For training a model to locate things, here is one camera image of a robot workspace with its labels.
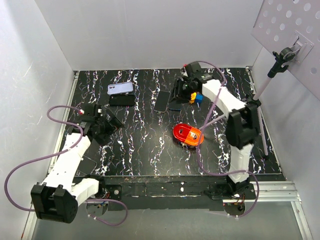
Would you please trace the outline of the smartphone with black screen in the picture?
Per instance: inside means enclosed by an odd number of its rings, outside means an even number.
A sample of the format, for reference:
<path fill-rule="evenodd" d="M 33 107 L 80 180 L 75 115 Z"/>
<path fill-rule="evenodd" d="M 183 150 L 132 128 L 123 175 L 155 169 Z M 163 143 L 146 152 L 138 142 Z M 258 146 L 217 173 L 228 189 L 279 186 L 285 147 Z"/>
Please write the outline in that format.
<path fill-rule="evenodd" d="M 170 92 L 168 91 L 160 91 L 157 95 L 156 102 L 153 110 L 156 112 L 164 113 L 167 109 L 167 105 L 170 98 Z"/>

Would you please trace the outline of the lilac phone case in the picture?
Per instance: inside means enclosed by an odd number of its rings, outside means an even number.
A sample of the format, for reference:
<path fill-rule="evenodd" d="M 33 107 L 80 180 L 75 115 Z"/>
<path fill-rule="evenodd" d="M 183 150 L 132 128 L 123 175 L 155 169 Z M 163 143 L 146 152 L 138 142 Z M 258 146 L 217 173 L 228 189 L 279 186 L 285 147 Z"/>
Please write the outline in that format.
<path fill-rule="evenodd" d="M 109 96 L 131 93 L 132 91 L 133 91 L 133 83 L 130 81 L 110 84 L 107 87 L 107 94 Z"/>

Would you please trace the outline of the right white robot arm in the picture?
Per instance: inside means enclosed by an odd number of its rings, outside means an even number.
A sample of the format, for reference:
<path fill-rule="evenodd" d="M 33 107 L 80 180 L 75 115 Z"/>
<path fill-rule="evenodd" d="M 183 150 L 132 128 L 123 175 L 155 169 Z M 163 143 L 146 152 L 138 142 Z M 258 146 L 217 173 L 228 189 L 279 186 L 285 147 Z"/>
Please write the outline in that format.
<path fill-rule="evenodd" d="M 253 175 L 249 172 L 249 160 L 260 133 L 258 107 L 233 96 L 224 86 L 227 79 L 214 79 L 201 68 L 200 62 L 193 61 L 184 68 L 185 75 L 175 80 L 170 100 L 189 103 L 192 94 L 199 93 L 212 101 L 211 111 L 219 108 L 223 112 L 227 118 L 225 137 L 230 145 L 231 160 L 229 172 L 224 174 L 226 183 L 221 193 L 237 199 L 249 188 Z"/>

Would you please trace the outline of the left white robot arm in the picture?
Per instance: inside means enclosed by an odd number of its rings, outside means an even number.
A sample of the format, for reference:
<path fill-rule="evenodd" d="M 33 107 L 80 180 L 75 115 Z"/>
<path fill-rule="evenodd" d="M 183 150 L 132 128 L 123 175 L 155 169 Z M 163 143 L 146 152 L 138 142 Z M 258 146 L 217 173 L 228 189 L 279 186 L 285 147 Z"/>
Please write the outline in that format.
<path fill-rule="evenodd" d="M 123 123 L 107 107 L 88 103 L 77 109 L 78 118 L 70 122 L 62 153 L 42 183 L 34 185 L 30 195 L 38 219 L 71 223 L 81 204 L 90 198 L 103 199 L 106 187 L 96 177 L 84 177 L 73 183 L 85 152 L 96 142 L 105 145 L 109 136 Z"/>

